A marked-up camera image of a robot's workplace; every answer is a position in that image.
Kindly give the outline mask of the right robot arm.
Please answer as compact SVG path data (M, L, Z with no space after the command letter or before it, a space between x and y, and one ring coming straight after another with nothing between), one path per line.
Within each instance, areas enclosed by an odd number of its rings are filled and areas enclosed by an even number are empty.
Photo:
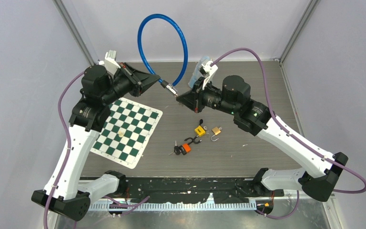
M233 115L238 128L276 146L301 166L292 170L261 168L251 182L256 194L265 196L278 189L300 190L317 201L328 201L343 170L327 159L344 166L348 161L345 154L319 149L280 117L272 118L266 105L251 99L251 86L242 77L225 77L221 89L211 83L203 86L204 81L200 77L190 91L177 96L177 102L195 113L210 107Z

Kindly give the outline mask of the brass padlock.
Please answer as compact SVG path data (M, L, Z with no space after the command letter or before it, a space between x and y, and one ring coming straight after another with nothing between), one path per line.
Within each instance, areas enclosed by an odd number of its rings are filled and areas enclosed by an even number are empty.
M214 127L212 129L212 133L213 135L210 137L210 140L215 142L217 141L219 138L216 138L220 133L221 133L222 127Z

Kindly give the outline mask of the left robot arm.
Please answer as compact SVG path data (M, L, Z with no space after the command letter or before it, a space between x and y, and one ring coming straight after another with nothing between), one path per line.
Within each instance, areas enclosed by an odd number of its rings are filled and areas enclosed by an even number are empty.
M115 73L103 65L93 65L82 73L81 99L73 107L68 122L63 123L66 143L60 160L43 189L35 190L31 200L74 221L86 215L91 203L113 194L126 194L127 181L122 173L109 170L92 182L79 180L87 156L110 116L110 105L130 94L142 95L159 81L156 74L145 73L127 63L120 63Z

